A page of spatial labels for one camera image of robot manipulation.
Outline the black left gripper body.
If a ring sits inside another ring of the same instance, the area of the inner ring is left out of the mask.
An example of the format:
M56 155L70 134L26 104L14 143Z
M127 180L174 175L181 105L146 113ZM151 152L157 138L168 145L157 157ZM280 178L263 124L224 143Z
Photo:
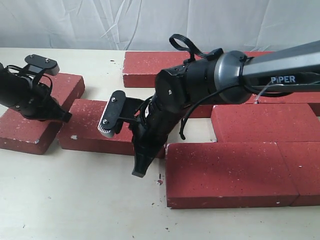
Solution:
M47 75L43 77L48 79L49 85L39 81L35 85L25 83L16 87L9 108L28 120L57 121L51 117L53 81Z

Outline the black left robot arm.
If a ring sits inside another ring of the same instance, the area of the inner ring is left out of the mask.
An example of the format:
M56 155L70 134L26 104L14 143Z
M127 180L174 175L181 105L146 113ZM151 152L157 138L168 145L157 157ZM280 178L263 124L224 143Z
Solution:
M57 63L0 66L0 104L25 119L67 123L72 114L52 97L53 81L60 69Z

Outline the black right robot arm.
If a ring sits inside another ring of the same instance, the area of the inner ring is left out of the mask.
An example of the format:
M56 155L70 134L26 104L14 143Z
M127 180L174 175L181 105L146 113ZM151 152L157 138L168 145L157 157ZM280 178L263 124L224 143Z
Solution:
M132 174L142 178L176 125L184 128L201 104L239 105L253 94L277 98L320 89L320 43L314 41L258 57L217 48L200 51L187 37L170 44L189 53L182 64L155 76L155 92L135 110Z

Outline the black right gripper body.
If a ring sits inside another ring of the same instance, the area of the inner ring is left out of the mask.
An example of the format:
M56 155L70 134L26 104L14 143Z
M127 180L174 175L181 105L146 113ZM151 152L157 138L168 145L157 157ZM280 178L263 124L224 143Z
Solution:
M161 105L159 98L153 95L143 103L136 122L129 125L132 131L134 153L157 155L166 143L169 133L184 117L185 109L171 112Z

